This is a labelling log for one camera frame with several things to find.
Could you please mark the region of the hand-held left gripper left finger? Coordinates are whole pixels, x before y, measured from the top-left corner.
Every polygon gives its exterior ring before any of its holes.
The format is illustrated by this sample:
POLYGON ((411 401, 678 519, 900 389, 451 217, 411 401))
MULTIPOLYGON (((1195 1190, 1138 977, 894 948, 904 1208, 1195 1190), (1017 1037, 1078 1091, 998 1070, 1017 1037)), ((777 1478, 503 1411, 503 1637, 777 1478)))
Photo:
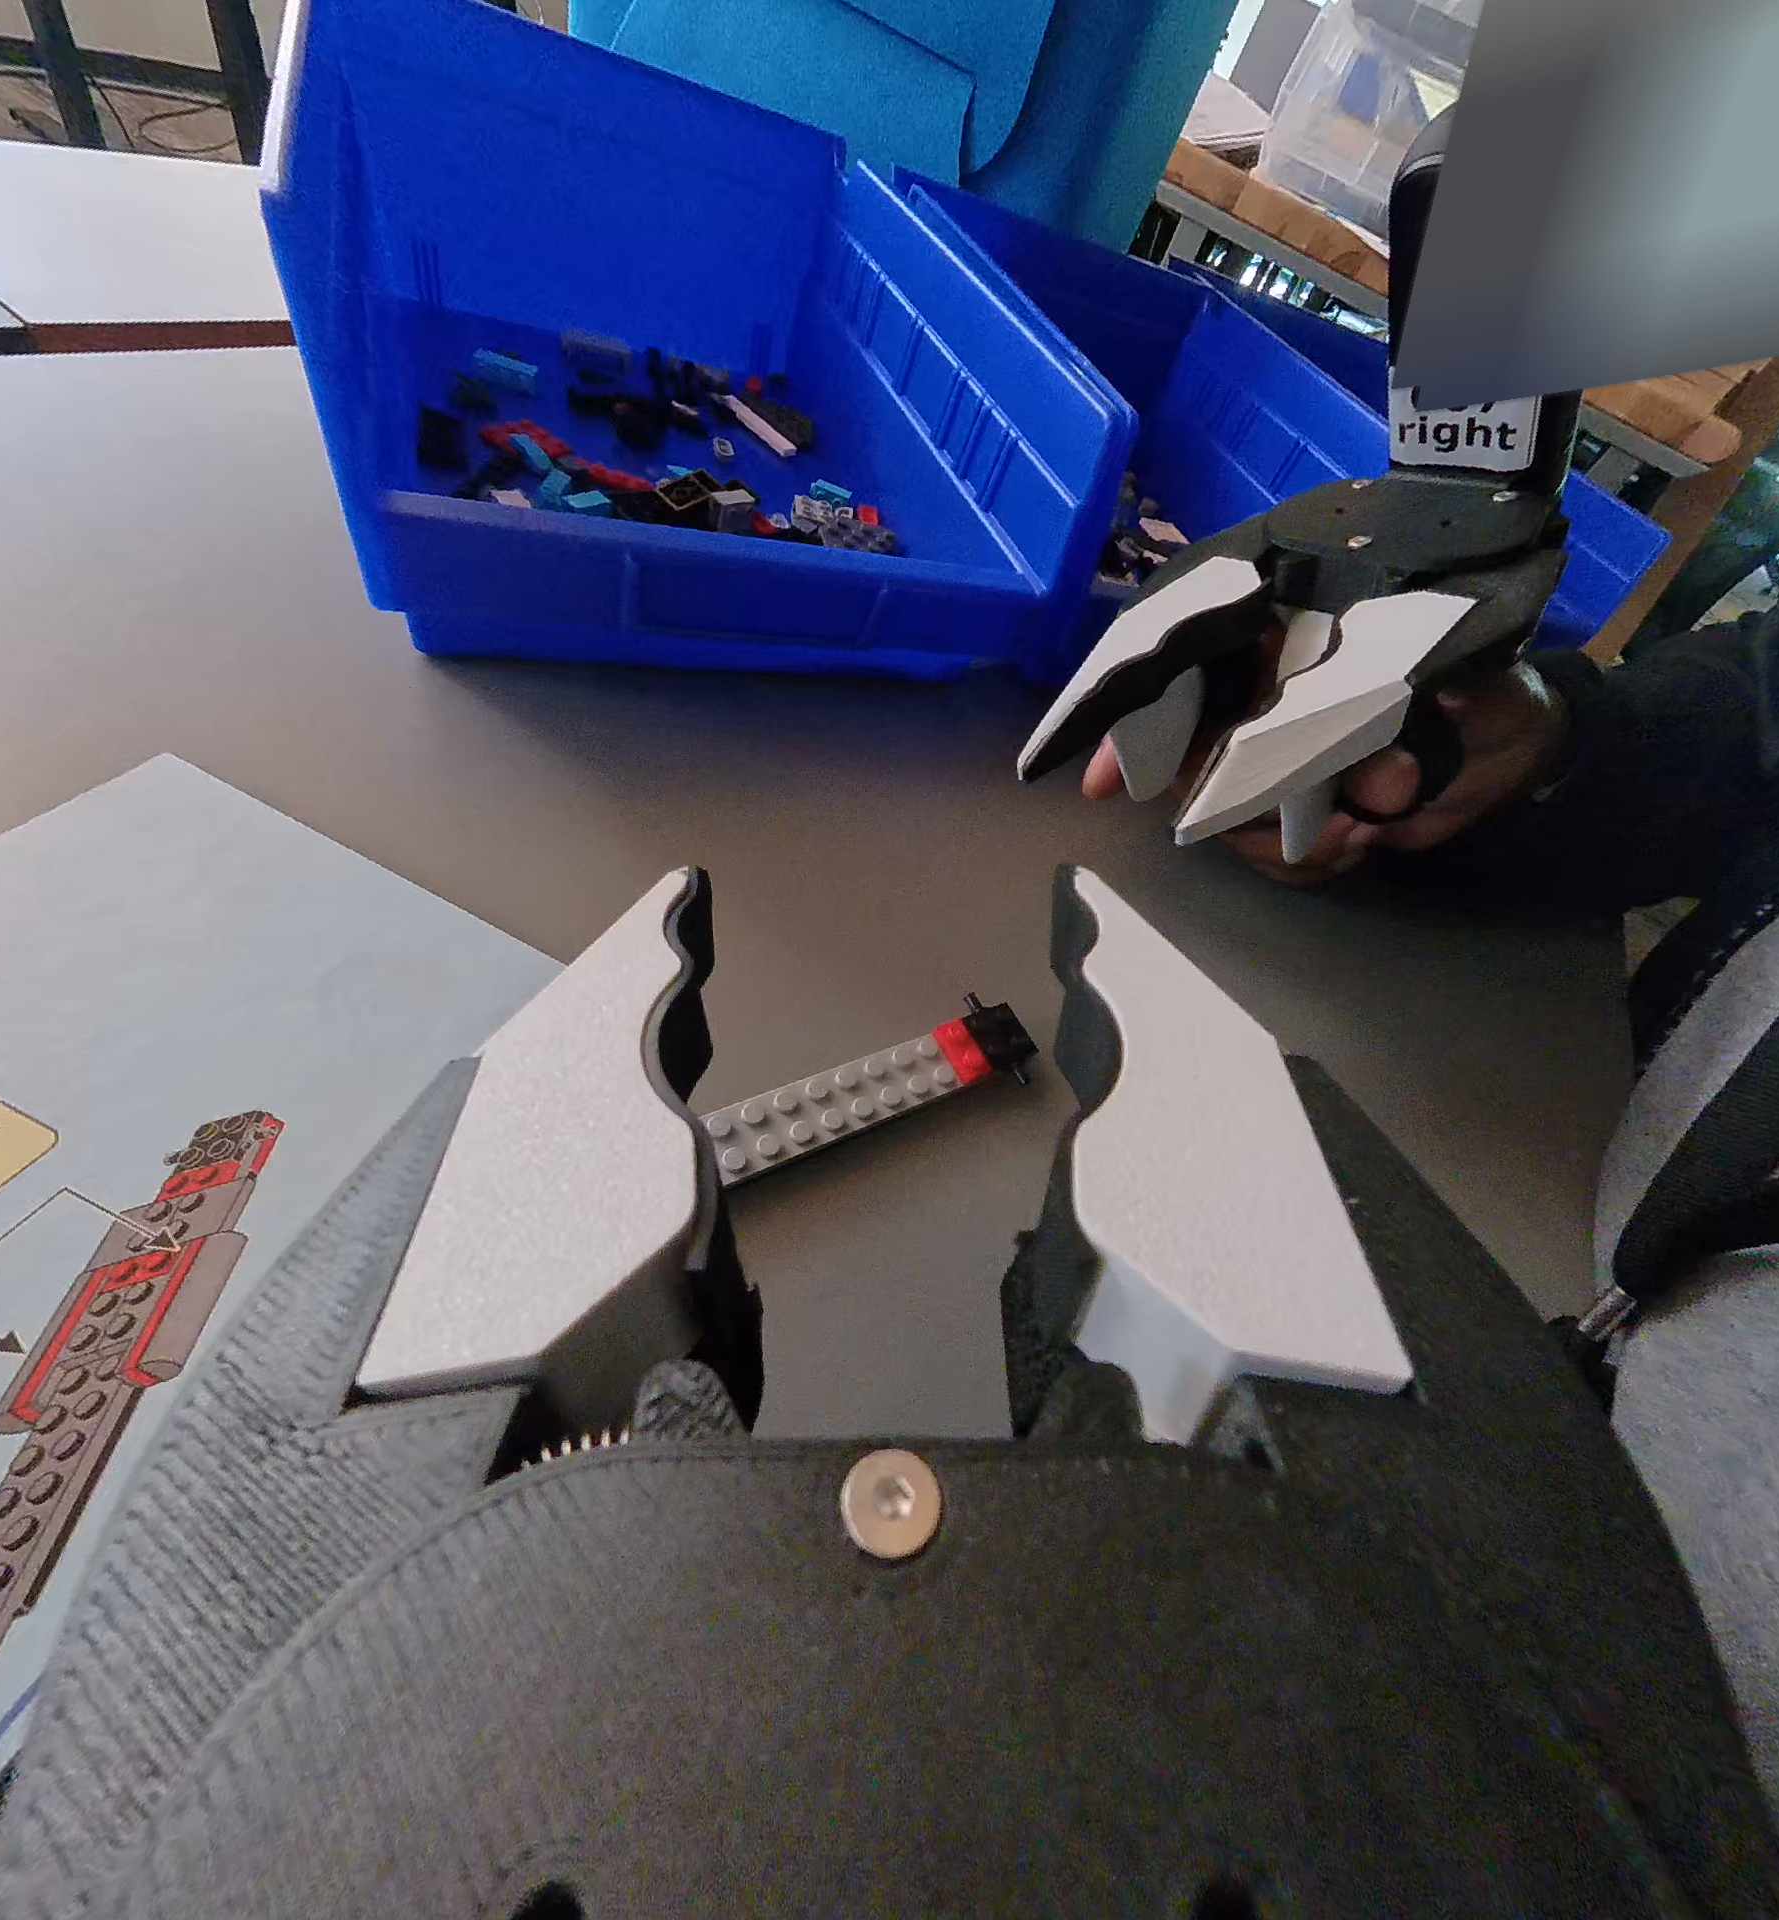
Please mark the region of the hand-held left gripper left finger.
POLYGON ((704 870, 660 878, 476 1054, 355 1373, 370 1401, 517 1387, 573 1434, 703 1339, 717 1167, 704 870))

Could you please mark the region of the person's right hand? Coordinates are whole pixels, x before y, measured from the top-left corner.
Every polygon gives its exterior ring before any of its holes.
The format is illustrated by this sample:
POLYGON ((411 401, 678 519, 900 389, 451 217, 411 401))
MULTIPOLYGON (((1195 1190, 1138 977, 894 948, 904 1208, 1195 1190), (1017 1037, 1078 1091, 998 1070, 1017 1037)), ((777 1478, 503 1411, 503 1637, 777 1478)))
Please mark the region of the person's right hand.
POLYGON ((1388 747, 1350 767, 1338 788, 1354 807, 1383 815, 1380 824, 1338 811, 1300 862, 1286 860, 1272 819, 1228 831, 1221 843, 1268 880, 1322 884, 1354 871, 1376 852, 1434 852, 1556 780, 1568 712, 1532 666, 1448 688, 1438 694, 1438 709, 1460 738, 1460 775, 1431 803, 1415 801, 1418 762, 1388 747))

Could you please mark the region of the clear plastic drawer unit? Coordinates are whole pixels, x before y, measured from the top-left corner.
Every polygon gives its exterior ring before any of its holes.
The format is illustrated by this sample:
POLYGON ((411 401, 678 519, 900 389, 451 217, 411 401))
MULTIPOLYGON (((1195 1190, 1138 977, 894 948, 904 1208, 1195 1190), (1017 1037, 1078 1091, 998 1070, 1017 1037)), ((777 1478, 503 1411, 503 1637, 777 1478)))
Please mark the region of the clear plastic drawer unit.
POLYGON ((1334 3, 1294 60, 1257 179, 1386 239, 1412 141, 1454 105, 1480 3, 1334 3))

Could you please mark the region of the person's grey sweatshirt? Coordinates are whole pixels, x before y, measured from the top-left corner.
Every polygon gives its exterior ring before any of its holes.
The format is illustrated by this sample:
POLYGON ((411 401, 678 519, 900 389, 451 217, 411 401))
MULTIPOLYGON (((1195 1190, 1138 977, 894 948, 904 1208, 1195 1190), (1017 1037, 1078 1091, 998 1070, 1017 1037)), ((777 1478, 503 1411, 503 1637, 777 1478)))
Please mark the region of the person's grey sweatshirt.
MULTIPOLYGON (((1691 1121, 1779 1017, 1779 916, 1631 1096, 1597 1187, 1597 1279, 1691 1121)), ((1695 1266, 1622 1347, 1613 1421, 1688 1570, 1779 1821, 1779 1249, 1695 1266)))

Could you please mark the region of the brick instruction booklet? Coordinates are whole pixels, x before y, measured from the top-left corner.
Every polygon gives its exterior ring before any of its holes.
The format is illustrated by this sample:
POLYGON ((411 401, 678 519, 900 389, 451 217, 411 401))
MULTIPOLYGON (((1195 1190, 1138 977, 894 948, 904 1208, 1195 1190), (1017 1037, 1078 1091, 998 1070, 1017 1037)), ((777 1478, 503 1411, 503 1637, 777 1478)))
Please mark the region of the brick instruction booklet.
MULTIPOLYGON (((460 909, 158 756, 0 837, 0 1396, 70 1283, 235 1113, 282 1121, 199 1347, 452 1059, 560 972, 460 909)), ((19 1451, 0 1434, 0 1480, 19 1451)))

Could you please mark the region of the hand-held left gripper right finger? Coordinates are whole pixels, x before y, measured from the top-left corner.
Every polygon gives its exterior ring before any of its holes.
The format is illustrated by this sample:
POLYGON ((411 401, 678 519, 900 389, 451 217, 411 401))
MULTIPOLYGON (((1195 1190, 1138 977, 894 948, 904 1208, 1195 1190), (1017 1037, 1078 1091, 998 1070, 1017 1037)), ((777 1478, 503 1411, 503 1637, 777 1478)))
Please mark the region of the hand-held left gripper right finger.
POLYGON ((1185 1447, 1246 1381, 1415 1387, 1272 1035, 1111 884, 1065 867, 1051 1059, 1075 1096, 1015 1258, 1015 1430, 1185 1447))

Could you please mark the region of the wooden workbench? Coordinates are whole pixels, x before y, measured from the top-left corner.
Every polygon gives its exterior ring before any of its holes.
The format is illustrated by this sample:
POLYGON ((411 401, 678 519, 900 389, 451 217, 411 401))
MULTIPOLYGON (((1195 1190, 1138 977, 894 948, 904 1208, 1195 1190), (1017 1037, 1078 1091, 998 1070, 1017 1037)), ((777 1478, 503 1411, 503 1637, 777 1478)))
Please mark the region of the wooden workbench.
MULTIPOLYGON (((1155 200, 1185 227, 1240 245, 1323 288, 1359 317, 1386 323, 1388 249, 1365 229, 1188 141, 1165 163, 1155 200)), ((1589 389, 1580 400, 1580 425, 1595 438, 1631 450, 1642 466, 1673 475, 1701 473, 1737 455, 1744 432, 1724 410, 1758 370, 1755 362, 1741 362, 1589 389)))

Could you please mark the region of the small heap of toy bricks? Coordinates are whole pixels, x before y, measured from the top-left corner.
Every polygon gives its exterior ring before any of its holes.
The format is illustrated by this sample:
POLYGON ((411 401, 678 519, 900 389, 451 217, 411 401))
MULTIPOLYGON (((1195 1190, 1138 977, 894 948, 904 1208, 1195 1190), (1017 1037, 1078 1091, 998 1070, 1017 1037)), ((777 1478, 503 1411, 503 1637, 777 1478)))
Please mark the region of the small heap of toy bricks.
POLYGON ((1127 596, 1188 545, 1190 537, 1165 514, 1161 499, 1145 493, 1136 470, 1127 468, 1097 553, 1092 589, 1127 596))

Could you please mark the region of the small black toy brick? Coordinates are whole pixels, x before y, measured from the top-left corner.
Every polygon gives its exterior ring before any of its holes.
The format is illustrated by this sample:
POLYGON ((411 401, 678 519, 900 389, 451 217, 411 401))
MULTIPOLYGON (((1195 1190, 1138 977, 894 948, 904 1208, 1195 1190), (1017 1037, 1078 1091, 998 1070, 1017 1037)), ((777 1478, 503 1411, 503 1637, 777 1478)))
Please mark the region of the small black toy brick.
POLYGON ((965 1032, 992 1072, 1005 1072, 1028 1088, 1028 1061, 1039 1054, 1021 1018, 1002 1001, 985 1005, 976 992, 965 995, 965 1032))

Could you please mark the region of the long dark grey brick plate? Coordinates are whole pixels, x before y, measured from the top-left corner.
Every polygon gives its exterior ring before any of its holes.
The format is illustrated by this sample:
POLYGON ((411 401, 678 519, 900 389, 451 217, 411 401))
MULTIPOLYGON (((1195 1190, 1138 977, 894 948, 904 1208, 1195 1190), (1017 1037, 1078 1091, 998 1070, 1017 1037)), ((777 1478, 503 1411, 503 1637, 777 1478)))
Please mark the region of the long dark grey brick plate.
POLYGON ((751 1185, 767 1172, 867 1137, 898 1119, 926 1113, 994 1078, 992 1072, 962 1088, 927 1035, 703 1115, 719 1184, 724 1187, 751 1185))

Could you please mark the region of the person's right forearm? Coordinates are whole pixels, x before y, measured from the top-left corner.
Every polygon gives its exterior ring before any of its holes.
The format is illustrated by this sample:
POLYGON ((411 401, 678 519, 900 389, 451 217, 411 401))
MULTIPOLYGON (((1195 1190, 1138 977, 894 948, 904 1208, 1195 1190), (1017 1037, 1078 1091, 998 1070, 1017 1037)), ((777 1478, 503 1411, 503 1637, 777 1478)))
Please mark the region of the person's right forearm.
POLYGON ((1602 910, 1779 882, 1779 603, 1614 666, 1547 653, 1537 675, 1562 747, 1465 837, 1479 878, 1602 910))

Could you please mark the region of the pile of mixed toy bricks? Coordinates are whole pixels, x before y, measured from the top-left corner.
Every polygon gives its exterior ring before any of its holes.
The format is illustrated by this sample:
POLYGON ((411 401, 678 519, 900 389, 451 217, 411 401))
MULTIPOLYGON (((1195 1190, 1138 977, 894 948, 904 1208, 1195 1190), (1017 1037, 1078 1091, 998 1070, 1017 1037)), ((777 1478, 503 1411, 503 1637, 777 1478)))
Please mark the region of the pile of mixed toy bricks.
POLYGON ((417 473, 460 501, 903 558, 880 487, 818 454, 784 373, 577 328, 460 348, 415 406, 417 473))

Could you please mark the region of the blue plastic storage bin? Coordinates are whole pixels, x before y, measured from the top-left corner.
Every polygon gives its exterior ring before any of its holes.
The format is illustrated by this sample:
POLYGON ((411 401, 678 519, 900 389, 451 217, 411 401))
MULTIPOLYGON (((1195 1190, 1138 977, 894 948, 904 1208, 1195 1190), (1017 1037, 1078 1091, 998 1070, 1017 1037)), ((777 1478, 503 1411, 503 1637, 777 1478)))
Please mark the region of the blue plastic storage bin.
POLYGON ((858 649, 871 556, 503 513, 415 466, 417 400, 460 348, 577 328, 784 373, 816 466, 868 482, 831 288, 858 167, 490 5, 290 5, 263 217, 370 603, 433 658, 823 675, 858 649))
POLYGON ((858 649, 827 677, 1061 688, 1127 610, 1102 587, 1119 484, 1206 540, 1386 468, 1367 341, 903 173, 846 180, 843 242, 863 492, 903 562, 861 562, 858 649))
MULTIPOLYGON (((1388 463, 1388 353, 1380 341, 1309 317, 1190 263, 1170 270, 1204 315, 1170 368, 1149 427, 1178 468, 1158 496, 1192 537, 1338 479, 1388 463)), ((1568 568, 1535 645, 1577 650, 1610 622, 1665 536, 1580 473, 1568 475, 1568 568)))

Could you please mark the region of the grey desk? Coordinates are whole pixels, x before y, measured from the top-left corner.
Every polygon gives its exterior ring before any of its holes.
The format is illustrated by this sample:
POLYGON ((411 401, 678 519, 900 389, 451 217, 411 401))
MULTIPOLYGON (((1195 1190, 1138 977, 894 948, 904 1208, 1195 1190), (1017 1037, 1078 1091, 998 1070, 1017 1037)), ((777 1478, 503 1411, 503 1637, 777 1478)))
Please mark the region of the grey desk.
POLYGON ((1083 862, 1322 1059, 1546 1312, 1589 1288, 1622 942, 1299 900, 1158 811, 1017 788, 1039 700, 439 664, 363 595, 290 348, 0 361, 0 837, 176 756, 560 965, 714 882, 714 1068, 755 1092, 1007 997, 1048 1040, 1083 862))

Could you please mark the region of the teal felt chair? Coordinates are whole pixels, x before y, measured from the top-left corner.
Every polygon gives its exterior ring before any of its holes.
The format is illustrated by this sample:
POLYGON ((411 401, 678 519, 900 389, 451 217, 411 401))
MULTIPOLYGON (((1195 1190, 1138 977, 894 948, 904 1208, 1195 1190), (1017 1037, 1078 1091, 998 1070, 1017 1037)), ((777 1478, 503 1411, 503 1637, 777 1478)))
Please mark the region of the teal felt chair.
POLYGON ((570 37, 1127 249, 1236 3, 568 3, 570 37))

